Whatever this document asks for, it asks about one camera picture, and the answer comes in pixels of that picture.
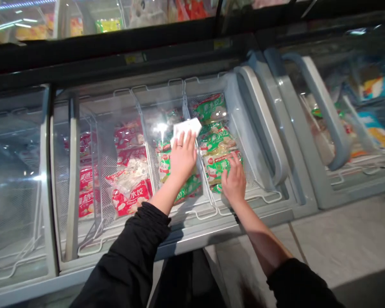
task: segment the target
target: black jacket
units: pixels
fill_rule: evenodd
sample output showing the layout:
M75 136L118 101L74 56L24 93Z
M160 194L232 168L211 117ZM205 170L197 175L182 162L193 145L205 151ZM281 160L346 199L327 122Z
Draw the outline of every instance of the black jacket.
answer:
M71 307L146 307L154 258L170 234L169 222L159 209L144 202L95 266ZM278 308L342 307L325 281L297 259L281 265L267 283Z

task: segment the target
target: food package on shelf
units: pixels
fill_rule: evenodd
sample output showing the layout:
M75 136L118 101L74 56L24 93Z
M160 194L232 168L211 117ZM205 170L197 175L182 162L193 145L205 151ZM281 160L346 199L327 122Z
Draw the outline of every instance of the food package on shelf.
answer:
M128 167L131 158L147 163L147 151L145 146L134 147L127 150L118 150L117 166L120 168Z
M187 198L195 197L201 190L201 177L199 174L191 175L186 183L181 187L180 192L175 198L174 204L181 203Z
M93 190L82 191L78 198L78 219L94 218L94 193Z
M93 168L91 165L80 168L80 191L93 189Z
M121 18L99 19L95 22L97 33L119 31L124 29Z
M181 108L171 108L169 110L149 109L144 112L143 118L147 125L148 135L151 141L156 143L159 151L163 151L165 145L169 144L174 124L184 120Z
M200 135L202 156L227 153L236 149L237 144L223 123L216 122L203 128Z
M239 150L233 151L237 154L238 159L243 163L243 158ZM204 165L207 171L208 183L211 185L221 183L221 174L224 170L229 170L231 165L227 158L232 157L231 152L207 155L204 157Z
M115 128L114 143L117 150L130 149L144 144L141 119L125 122Z
M209 17L209 14L205 10L203 0L185 0L185 11L190 20Z
M227 117L224 93L213 94L203 101L194 102L192 107L192 116L198 118L202 124L221 121Z
M385 56L357 56L351 66L350 84L361 102L385 97Z
M167 1L133 0L130 12L131 29L166 24Z
M80 162L87 163L91 160L92 146L97 143L97 135L90 131L85 131L80 134ZM70 151L69 137L64 137L64 149Z
M142 180L130 193L128 198L119 190L112 192L112 201L118 217L135 213L152 196L151 182L149 179Z
M370 112L358 112L358 116L364 123L374 142L381 148L385 148L385 128L376 116Z
M130 158L125 169L120 170L113 175L108 175L105 179L112 187L118 189L126 196L129 196L138 183L142 180L147 180L148 178L147 162Z

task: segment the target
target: plastic food package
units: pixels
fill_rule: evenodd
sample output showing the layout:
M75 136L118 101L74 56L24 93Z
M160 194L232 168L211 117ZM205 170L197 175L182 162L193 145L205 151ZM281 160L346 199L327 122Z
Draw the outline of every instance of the plastic food package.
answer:
M235 150L234 152L237 154L241 163L243 163L240 151ZM210 185L221 183L221 174L224 170L229 170L231 167L227 160L228 157L232 157L231 153L204 157L204 165L207 169L208 183Z
M174 124L180 123L183 121L183 111L179 108L173 108L171 110L165 111L167 125L172 128Z
M351 66L350 84L361 102L385 97L385 56L357 56Z
M80 192L78 199L78 217L94 218L94 193L92 190Z
M129 28L141 28L166 24L168 22L167 1L133 0Z
M148 164L141 160L130 158L126 169L106 176L106 181L112 187L128 196L138 183L148 179L148 177Z
M169 133L165 138L157 140L157 153L169 153L171 151L172 133Z
M114 135L115 147L118 150L124 150L144 144L144 135L142 129L119 128Z
M146 163L147 151L145 146L131 148L128 150L119 150L117 153L117 165L123 168L128 167L130 158L134 158Z
M381 148L385 148L385 128L379 123L377 118L369 112L358 112L368 132L373 137L374 142Z
M159 153L158 155L160 182L165 183L170 176L170 153Z
M113 200L117 216L121 217L135 213L142 205L142 202L148 201L151 195L150 180L144 180L133 189L128 198L115 189L112 192L111 199Z
M220 121L227 116L224 93L214 94L202 102L194 103L192 107L192 116L202 124Z
M200 136L202 156L224 154L237 149L232 135L221 122L207 125Z
M97 143L97 135L86 131L80 134L80 161L86 162L91 160L91 146ZM70 151L69 137L64 137L64 149Z
M192 175L188 178L187 182L183 185L180 192L175 198L174 204L184 201L186 198L195 196L194 192L201 187L201 177L199 174Z
M210 190L214 193L222 193L222 185L221 184L215 184L213 186L210 186Z
M93 168L92 166L82 166L80 168L80 191L93 189Z

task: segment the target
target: metal wire divider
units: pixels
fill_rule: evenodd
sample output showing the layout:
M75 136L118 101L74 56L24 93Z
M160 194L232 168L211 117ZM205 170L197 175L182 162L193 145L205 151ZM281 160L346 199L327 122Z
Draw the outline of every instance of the metal wire divider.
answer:
M214 79L231 78L233 76L234 75L231 74L231 73L227 74L225 72L220 72L220 73L217 74L216 77L211 78L211 79L200 80L199 77L190 77L190 78L185 79L184 80L184 96L185 96L186 108L189 111L190 108L188 106L190 104L192 104L192 103L202 102L202 101L204 101L205 99L209 98L210 96L212 96L214 94L219 94L219 93L224 94L225 101L226 101L226 104L227 104L227 114L228 114L228 124L227 125L228 125L228 128L229 128L231 134L233 136L235 136L235 141L236 141L237 147L238 147L239 151L241 152L241 154L243 156L243 160L245 162L244 163L244 172L245 172L246 179L247 179L246 194L250 193L250 192L254 192L254 191L256 191L256 190L258 190L260 188L267 192L268 190L265 189L263 187L263 185L256 179L257 177L255 176L254 168L251 166L251 162L247 159L247 155L246 155L246 151L247 150L244 148L243 143L241 142L242 138L241 138L241 135L239 133L239 130L237 129L237 123L235 122L235 119L228 112L228 99L225 96L224 89L220 89L219 91L214 91L214 92L210 92L210 93L205 93L205 94L202 94L202 95L197 95L197 96L194 95L194 96L191 96L191 97L188 97L187 93L186 93L187 81L191 82L191 81L194 80L198 84L200 84L200 83L211 83ZM263 201L266 204L271 204L271 203L278 202L279 200L282 199L282 194L281 194L280 191L270 191L270 192L272 192L274 194L277 194L278 197L274 198L274 199L269 199L269 198L266 198L266 196L264 196L263 194L256 194L256 195L249 195L248 197L246 197L246 200L250 201L250 200L253 200L253 199L261 198L261 199L263 199ZM212 199L212 202L216 205L215 207L216 207L216 209L218 210L218 213L221 216L233 215L232 212L228 212L228 213L221 212L221 210L228 209L228 206L225 206L225 205L218 206L217 205L217 202L221 201L221 196L219 196L216 193L212 193L210 191L210 197Z

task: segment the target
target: tiled floor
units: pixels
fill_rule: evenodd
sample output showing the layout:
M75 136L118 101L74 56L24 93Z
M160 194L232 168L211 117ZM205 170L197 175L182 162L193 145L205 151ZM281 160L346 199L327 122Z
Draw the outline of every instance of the tiled floor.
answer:
M292 227L301 251L288 224L272 230L331 288L385 270L385 195L300 219ZM216 245L216 252L232 307L242 307L238 288L242 277L253 292L262 294L267 307L275 307L247 236Z

